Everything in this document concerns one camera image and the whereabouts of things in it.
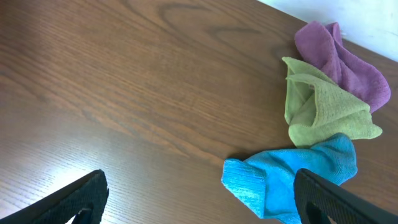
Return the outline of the crumpled blue cloth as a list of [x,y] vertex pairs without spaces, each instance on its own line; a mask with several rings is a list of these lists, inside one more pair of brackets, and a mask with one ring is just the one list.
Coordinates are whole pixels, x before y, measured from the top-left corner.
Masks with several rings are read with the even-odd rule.
[[240,161],[226,159],[222,184],[260,219],[300,223],[294,200],[294,179],[299,169],[341,185],[358,171],[354,144],[335,134],[308,149],[263,151]]

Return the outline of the crumpled purple cloth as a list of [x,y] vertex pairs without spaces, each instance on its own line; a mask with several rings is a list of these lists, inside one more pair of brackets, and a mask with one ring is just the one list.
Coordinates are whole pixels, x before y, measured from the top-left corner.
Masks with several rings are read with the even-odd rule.
[[296,32],[295,45],[302,58],[317,67],[339,87],[358,97],[375,112],[391,98],[384,75],[347,50],[339,23],[308,23]]

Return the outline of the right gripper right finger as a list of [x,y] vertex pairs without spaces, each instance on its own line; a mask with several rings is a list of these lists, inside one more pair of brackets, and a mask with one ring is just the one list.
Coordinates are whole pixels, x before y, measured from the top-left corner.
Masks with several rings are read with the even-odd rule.
[[295,175],[294,199],[302,224],[397,224],[397,215],[307,169]]

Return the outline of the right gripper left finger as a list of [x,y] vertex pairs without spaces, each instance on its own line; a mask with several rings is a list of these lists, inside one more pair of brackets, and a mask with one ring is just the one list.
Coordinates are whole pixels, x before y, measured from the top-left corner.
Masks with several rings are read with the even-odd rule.
[[99,224],[109,196],[104,172],[94,170],[51,195],[1,219],[1,224]]

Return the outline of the crumpled olive green cloth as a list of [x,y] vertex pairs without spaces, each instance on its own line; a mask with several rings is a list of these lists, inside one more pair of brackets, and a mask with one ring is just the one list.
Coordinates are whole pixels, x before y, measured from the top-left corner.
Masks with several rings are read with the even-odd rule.
[[382,134],[375,125],[370,106],[340,88],[309,63],[283,57],[287,66],[284,118],[296,147],[308,147],[334,134],[350,139],[374,139]]

